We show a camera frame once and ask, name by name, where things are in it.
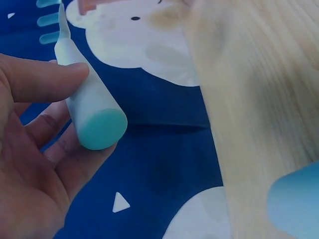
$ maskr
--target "blue fabric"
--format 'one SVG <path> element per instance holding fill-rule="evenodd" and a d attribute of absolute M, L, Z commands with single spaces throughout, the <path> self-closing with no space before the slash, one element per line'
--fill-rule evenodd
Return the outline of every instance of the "blue fabric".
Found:
<path fill-rule="evenodd" d="M 54 59 L 54 44 L 41 45 L 39 37 L 57 31 L 58 25 L 40 28 L 36 21 L 57 9 L 39 9 L 24 0 L 0 3 L 0 52 Z M 7 19 L 11 12 L 16 14 Z M 222 186 L 200 88 L 178 86 L 140 68 L 107 66 L 90 51 L 84 30 L 70 27 L 78 48 L 126 113 L 129 127 L 114 154 L 75 198 L 56 239 L 161 239 L 187 200 Z M 28 123 L 47 106 L 32 105 L 21 121 Z M 130 208 L 112 212 L 116 192 Z"/>

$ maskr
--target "white triangle print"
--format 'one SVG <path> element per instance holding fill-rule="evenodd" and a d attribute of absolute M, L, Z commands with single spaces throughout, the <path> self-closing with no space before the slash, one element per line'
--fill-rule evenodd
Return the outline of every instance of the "white triangle print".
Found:
<path fill-rule="evenodd" d="M 15 15 L 15 12 L 9 13 L 8 14 L 8 19 L 10 19 L 11 17 L 13 17 Z"/>
<path fill-rule="evenodd" d="M 123 196 L 119 192 L 116 192 L 113 210 L 112 210 L 113 213 L 117 213 L 129 207 L 130 207 L 130 204 L 125 200 L 125 198 L 123 198 Z"/>

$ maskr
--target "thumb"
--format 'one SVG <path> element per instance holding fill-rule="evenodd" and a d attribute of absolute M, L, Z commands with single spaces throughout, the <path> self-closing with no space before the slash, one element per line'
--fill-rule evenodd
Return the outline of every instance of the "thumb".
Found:
<path fill-rule="evenodd" d="M 49 62 L 0 54 L 0 81 L 11 91 L 14 102 L 50 103 L 61 101 L 83 83 L 89 74 L 85 63 L 60 66 Z"/>

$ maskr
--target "fingernail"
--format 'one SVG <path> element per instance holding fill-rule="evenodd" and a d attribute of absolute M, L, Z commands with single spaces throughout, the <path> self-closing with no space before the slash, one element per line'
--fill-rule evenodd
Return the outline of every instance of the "fingernail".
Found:
<path fill-rule="evenodd" d="M 72 71 L 89 71 L 89 66 L 86 63 L 74 63 L 68 65 L 69 69 Z"/>

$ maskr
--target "light wood grain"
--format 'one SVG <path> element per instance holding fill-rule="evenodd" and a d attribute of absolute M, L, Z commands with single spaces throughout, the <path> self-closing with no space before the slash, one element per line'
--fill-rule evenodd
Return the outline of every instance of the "light wood grain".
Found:
<path fill-rule="evenodd" d="M 194 0 L 185 37 L 209 113 L 234 239 L 267 220 L 279 177 L 319 157 L 319 0 Z"/>

